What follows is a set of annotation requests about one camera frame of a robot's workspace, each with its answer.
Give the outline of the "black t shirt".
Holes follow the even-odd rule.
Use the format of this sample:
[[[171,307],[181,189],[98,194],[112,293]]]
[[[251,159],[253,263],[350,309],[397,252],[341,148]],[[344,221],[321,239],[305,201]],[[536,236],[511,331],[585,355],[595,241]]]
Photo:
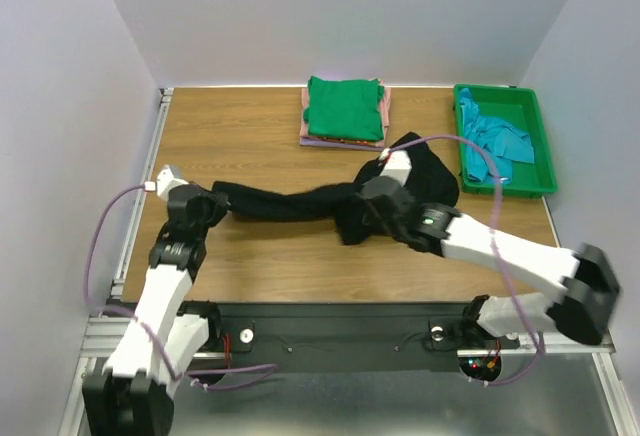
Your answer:
[[[417,133],[406,133],[393,146],[404,144],[408,146],[404,151],[411,162],[411,172],[406,180],[406,189],[411,196],[422,204],[456,206],[460,190],[454,174]],[[212,191],[226,195],[229,210],[243,219],[308,222],[331,218],[341,242],[358,245],[373,235],[386,233],[358,197],[362,186],[381,173],[382,163],[370,160],[351,182],[323,185],[298,193],[280,194],[226,181],[214,182]]]

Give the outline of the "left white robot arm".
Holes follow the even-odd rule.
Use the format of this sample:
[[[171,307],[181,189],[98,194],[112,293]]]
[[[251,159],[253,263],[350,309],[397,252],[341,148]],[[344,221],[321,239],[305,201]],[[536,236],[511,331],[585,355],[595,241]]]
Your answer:
[[[167,220],[149,253],[143,292],[129,324],[101,370],[82,387],[93,435],[166,435],[175,392],[198,349],[215,348],[223,327],[212,303],[182,312],[206,257],[206,236],[226,215],[225,196],[180,178],[152,190],[167,207]]]

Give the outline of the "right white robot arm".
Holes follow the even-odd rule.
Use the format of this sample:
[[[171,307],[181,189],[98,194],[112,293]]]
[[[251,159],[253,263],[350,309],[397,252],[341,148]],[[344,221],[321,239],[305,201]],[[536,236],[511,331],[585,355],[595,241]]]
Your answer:
[[[514,302],[479,297],[460,322],[463,340],[482,346],[518,331],[556,329],[587,346],[602,343],[621,287],[604,251],[551,247],[495,231],[457,209],[417,202],[397,180],[379,176],[360,193],[373,219],[396,241],[444,259],[498,271],[534,288]]]

